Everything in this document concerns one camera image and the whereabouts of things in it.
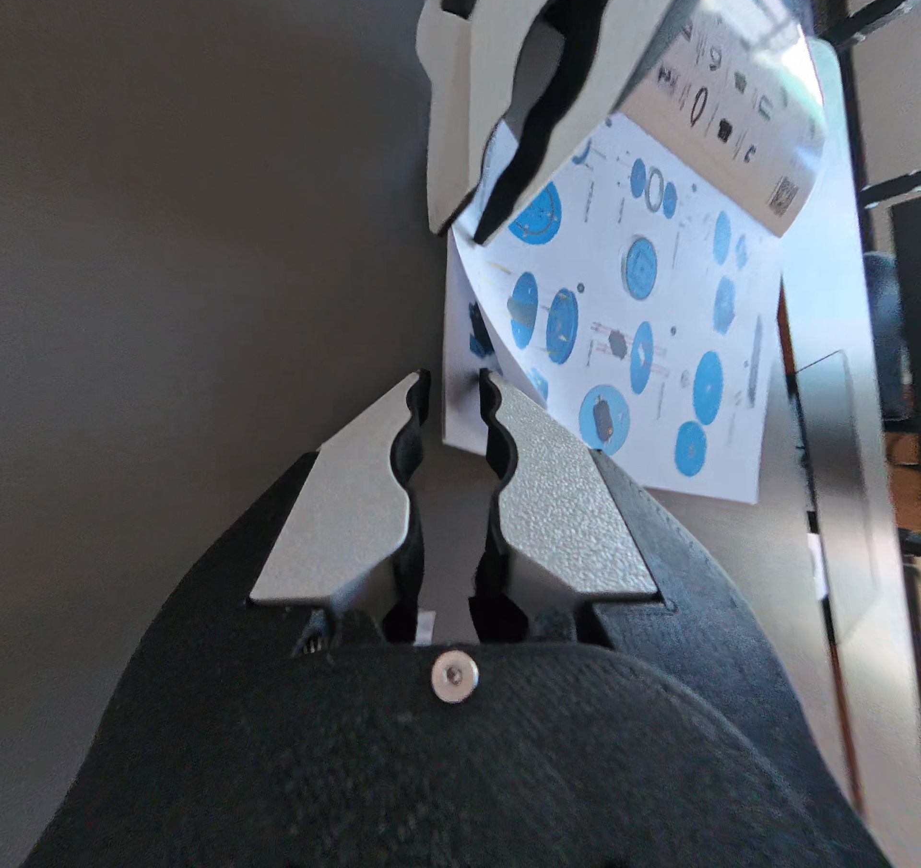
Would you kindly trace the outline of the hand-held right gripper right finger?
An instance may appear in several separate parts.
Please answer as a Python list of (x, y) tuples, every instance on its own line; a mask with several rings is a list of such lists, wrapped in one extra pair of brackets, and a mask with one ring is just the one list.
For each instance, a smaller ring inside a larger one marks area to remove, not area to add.
[(596, 605), (658, 603), (593, 451), (495, 371), (479, 397), (497, 477), (469, 598), (479, 641), (575, 640)]

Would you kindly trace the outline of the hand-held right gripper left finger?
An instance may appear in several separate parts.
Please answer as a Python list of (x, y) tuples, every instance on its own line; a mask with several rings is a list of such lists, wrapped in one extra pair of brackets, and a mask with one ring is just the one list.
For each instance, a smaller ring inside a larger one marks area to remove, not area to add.
[(424, 539), (410, 485), (424, 457), (431, 373), (410, 372), (316, 450), (249, 593), (253, 604), (368, 616), (414, 642)]

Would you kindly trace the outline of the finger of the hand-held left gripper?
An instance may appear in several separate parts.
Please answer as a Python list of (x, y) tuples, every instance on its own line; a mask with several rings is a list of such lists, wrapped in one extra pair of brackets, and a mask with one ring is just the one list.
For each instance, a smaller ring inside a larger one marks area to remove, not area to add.
[(527, 34), (551, 0), (493, 0), (483, 18), (451, 18), (425, 0), (417, 56), (431, 86), (426, 158), (429, 228), (444, 235), (480, 183), (507, 113)]
[(472, 239), (491, 241), (613, 114), (688, 22), (697, 0), (550, 0), (525, 40), (507, 115), (518, 146)]

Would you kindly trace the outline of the printed assembly manual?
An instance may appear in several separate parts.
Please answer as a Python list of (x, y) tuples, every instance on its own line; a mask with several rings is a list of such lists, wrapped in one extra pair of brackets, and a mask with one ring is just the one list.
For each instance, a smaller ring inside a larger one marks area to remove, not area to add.
[(506, 114), (447, 236), (446, 446), (486, 452), (497, 372), (640, 484), (756, 504), (781, 238), (822, 169), (823, 91), (782, 0), (697, 0), (617, 110), (485, 245)]

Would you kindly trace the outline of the grey desk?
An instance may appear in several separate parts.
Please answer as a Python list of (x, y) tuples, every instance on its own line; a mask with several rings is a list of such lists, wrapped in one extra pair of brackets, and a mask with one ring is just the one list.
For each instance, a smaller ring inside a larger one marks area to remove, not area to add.
[(438, 370), (423, 0), (2, 0), (2, 866), (190, 565)]

